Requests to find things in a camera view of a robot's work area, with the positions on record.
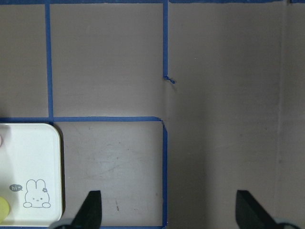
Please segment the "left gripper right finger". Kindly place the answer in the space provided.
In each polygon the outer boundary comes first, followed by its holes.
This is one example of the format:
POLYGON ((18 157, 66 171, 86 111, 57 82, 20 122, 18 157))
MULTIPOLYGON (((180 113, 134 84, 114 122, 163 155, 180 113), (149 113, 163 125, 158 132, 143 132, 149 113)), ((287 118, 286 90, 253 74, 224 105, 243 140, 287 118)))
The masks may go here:
POLYGON ((288 222, 276 222, 248 190, 237 190, 235 221, 240 229, 299 229, 288 222))

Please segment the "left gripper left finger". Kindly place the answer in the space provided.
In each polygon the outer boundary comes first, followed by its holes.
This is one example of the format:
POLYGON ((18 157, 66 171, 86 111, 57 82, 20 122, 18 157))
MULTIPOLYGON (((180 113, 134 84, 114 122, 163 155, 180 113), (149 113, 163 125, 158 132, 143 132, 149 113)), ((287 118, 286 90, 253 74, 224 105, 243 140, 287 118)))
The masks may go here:
POLYGON ((102 223, 102 196, 100 190, 90 191, 72 220, 59 220, 52 229, 99 229, 102 223))

